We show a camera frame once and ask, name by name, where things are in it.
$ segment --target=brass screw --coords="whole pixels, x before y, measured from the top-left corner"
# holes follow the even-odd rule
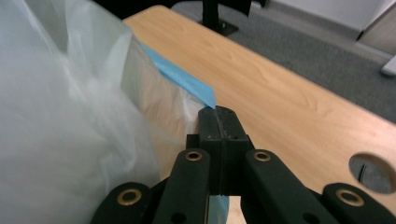
[[[346,198],[343,194],[348,194],[354,198],[354,200]],[[364,205],[364,200],[359,194],[349,190],[349,189],[338,189],[335,192],[337,198],[340,199],[343,203],[347,203],[351,206],[361,207]]]

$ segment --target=brass insert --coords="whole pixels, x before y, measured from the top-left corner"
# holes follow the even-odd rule
[[[258,161],[270,161],[271,156],[268,153],[259,151],[259,152],[254,153],[254,159],[256,159]]]
[[[344,194],[348,194],[349,197],[352,197],[353,199],[348,199],[344,196]],[[351,206],[355,207],[361,207],[364,205],[364,200],[359,194],[349,190],[349,189],[338,189],[335,192],[335,195],[337,195],[337,198],[340,199],[343,203],[347,203]]]
[[[126,200],[124,199],[124,196],[128,193],[134,193],[134,198],[131,200]],[[117,198],[117,202],[121,205],[124,206],[129,206],[134,203],[139,202],[139,200],[142,198],[142,193],[138,189],[125,189],[123,192],[119,194],[119,197]]]
[[[186,159],[188,161],[198,161],[202,158],[202,154],[197,151],[191,151],[186,154]]]

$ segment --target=circular hole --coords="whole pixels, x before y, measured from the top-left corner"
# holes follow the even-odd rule
[[[343,203],[347,203],[355,207],[360,207],[364,205],[363,198],[359,194],[349,189],[338,189],[335,194],[338,199],[340,199]]]
[[[186,215],[183,213],[174,213],[171,217],[172,223],[185,223],[186,222]]]
[[[124,206],[129,206],[139,202],[142,198],[142,193],[138,189],[125,189],[119,194],[117,202]]]
[[[310,223],[310,224],[320,223],[320,220],[317,218],[317,216],[310,214],[310,213],[303,214],[303,218],[307,223]]]
[[[254,153],[254,158],[258,161],[270,161],[271,160],[271,156],[265,152]]]
[[[196,151],[192,151],[186,154],[186,159],[189,161],[198,161],[202,158],[202,154]]]
[[[378,193],[396,191],[396,172],[383,159],[370,153],[359,153],[349,160],[349,170],[364,187]]]
[[[124,196],[122,197],[122,199],[124,201],[132,201],[136,198],[136,193],[135,192],[128,192],[126,194],[124,194]]]
[[[358,198],[354,196],[353,194],[350,193],[341,193],[341,197],[343,197],[345,200],[356,203],[358,201]]]

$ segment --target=blue strip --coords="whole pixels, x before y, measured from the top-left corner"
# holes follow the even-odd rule
[[[215,93],[210,86],[188,74],[175,64],[167,61],[165,58],[146,45],[142,44],[142,46],[151,60],[154,61],[155,66],[157,66],[158,70],[160,70],[163,76],[167,77],[179,87],[183,88],[185,91],[201,100],[205,105],[208,105],[212,108],[216,107]]]
[[[208,224],[226,224],[230,199],[228,196],[209,197],[209,218]]]

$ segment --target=gray carpet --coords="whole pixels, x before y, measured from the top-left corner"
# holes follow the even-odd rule
[[[198,21],[202,3],[180,3],[173,10]],[[396,123],[396,79],[383,77],[383,64],[361,57],[276,21],[227,7],[220,17],[239,27],[228,38],[332,91],[378,116]]]

